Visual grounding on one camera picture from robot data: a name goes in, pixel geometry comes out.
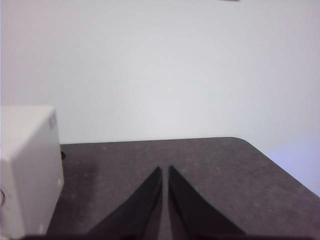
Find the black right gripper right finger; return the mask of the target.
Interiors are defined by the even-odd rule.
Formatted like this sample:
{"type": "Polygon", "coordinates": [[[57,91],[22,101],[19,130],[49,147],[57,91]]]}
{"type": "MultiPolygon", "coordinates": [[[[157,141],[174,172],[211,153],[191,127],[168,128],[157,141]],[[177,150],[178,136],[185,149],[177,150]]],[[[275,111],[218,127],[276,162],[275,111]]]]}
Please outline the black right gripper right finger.
{"type": "Polygon", "coordinates": [[[168,209],[174,237],[245,236],[174,167],[168,167],[168,209]]]}

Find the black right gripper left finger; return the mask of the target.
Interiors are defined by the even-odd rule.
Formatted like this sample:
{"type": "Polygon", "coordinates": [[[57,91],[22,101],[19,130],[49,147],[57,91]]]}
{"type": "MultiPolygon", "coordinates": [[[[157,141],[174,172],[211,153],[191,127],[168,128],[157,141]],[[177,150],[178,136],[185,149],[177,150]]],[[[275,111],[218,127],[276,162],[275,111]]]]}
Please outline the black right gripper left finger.
{"type": "Polygon", "coordinates": [[[134,193],[94,226],[92,237],[157,237],[163,203],[163,172],[156,167],[134,193]]]}

